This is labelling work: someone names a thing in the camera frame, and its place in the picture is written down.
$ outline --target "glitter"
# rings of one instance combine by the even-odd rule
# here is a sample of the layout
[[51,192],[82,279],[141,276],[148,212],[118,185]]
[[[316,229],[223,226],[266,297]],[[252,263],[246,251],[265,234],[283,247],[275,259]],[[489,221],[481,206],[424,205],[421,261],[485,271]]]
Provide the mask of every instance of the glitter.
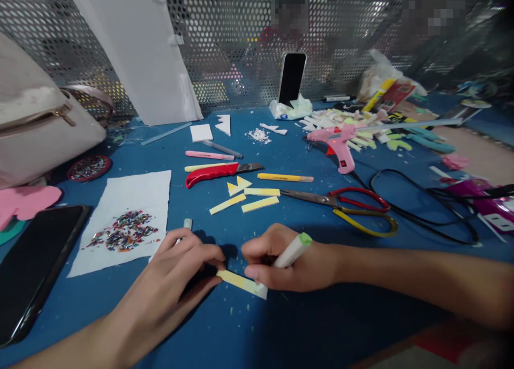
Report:
[[86,247],[104,244],[109,251],[126,252],[139,246],[143,239],[158,231],[157,228],[145,226],[154,218],[143,211],[129,211],[115,220],[112,226],[97,232]]
[[88,182],[102,176],[111,165],[111,160],[106,156],[88,156],[72,165],[67,176],[75,182]]

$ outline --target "pink marker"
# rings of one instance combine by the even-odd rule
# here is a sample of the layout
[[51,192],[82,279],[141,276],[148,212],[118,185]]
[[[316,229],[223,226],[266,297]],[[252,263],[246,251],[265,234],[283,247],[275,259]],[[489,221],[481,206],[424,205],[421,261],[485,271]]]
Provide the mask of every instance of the pink marker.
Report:
[[211,152],[186,151],[187,156],[206,157],[208,159],[234,160],[232,155],[215,154]]

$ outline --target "forearm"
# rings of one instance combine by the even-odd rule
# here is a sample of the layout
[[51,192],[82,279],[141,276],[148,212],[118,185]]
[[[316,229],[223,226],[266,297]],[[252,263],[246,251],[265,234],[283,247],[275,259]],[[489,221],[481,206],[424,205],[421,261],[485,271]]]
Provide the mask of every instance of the forearm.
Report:
[[19,362],[13,368],[115,368],[117,341],[107,341],[101,318],[51,347]]
[[491,328],[513,329],[513,265],[442,252],[340,247],[338,282],[398,291]]

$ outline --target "black smartphone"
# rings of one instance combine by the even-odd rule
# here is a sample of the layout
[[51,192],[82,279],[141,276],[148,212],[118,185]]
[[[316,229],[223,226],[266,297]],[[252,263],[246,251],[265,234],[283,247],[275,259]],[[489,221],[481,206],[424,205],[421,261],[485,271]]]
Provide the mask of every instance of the black smartphone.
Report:
[[88,206],[40,211],[0,263],[0,348],[21,341],[73,250]]
[[278,102],[292,107],[291,100],[298,99],[306,61],[307,55],[305,53],[285,54],[280,76]]

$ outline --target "utility knife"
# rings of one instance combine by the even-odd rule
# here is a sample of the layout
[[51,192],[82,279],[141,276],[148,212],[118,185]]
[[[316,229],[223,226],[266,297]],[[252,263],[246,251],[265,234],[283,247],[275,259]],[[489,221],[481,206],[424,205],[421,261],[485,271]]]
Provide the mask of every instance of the utility knife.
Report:
[[191,188],[202,180],[211,180],[222,176],[231,176],[240,172],[253,171],[263,169],[264,166],[259,163],[250,164],[227,164],[217,165],[216,167],[202,168],[191,172],[186,178],[186,187]]

